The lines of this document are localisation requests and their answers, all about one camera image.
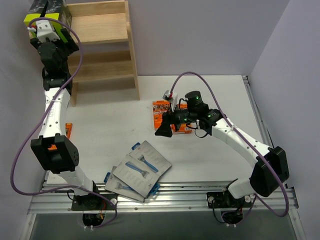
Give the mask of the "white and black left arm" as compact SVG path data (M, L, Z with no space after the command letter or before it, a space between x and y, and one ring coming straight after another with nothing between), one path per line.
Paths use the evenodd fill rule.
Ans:
M45 108L49 111L42 121L37 139L30 147L46 171L63 178L73 186L73 211L98 210L103 207L96 184L79 167L79 151L66 134L66 113L72 95L73 84L68 67L68 56L78 51L68 30L63 28L61 40L54 28L46 21L37 24L37 36L31 39L41 62Z

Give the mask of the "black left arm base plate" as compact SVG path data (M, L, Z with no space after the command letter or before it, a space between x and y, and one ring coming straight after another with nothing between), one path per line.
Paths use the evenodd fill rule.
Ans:
M88 194L83 196L75 195L72 200L72 211L98 211L98 210L114 210L107 200L99 196Z

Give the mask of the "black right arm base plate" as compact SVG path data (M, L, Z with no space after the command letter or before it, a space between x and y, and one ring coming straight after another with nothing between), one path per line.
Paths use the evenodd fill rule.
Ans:
M207 192L208 207L213 209L249 208L252 204L250 197L234 198L228 191Z

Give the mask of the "black green razor box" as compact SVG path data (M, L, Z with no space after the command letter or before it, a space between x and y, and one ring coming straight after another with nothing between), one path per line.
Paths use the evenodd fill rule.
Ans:
M65 0L34 0L28 14L60 13L67 6Z
M72 23L72 15L70 13L46 13L44 16L46 19L37 20L29 27L30 21L40 16L40 13L30 13L26 15L23 21L33 38L36 38L40 43L56 42L58 40L62 40L64 43L68 42L62 33L62 29L65 29L64 26L48 19L58 20L70 27Z

